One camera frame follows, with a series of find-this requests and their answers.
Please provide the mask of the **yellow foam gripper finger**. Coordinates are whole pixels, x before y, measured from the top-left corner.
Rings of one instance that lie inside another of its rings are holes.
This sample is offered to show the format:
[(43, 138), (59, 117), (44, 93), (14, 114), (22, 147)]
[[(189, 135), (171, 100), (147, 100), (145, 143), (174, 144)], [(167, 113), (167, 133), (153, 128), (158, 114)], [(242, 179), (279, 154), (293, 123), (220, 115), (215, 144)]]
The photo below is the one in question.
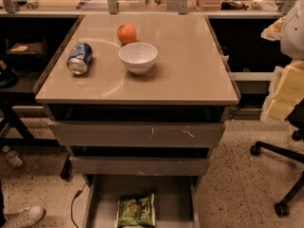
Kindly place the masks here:
[(260, 120), (265, 124), (280, 124), (295, 108), (283, 102), (278, 102), (267, 96), (262, 106)]
[(297, 105), (304, 99), (304, 61), (297, 61), (283, 69), (275, 99), (288, 105)]

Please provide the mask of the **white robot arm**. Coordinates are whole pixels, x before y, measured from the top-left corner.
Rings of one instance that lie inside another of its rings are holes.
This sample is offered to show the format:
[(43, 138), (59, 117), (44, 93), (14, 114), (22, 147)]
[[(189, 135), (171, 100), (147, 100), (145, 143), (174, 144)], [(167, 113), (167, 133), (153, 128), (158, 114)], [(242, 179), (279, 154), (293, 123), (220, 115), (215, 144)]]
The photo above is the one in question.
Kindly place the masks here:
[(283, 122), (304, 99), (304, 0), (297, 0), (282, 18), (262, 31), (261, 37), (280, 41), (281, 52), (292, 61), (276, 66), (260, 120), (266, 124)]

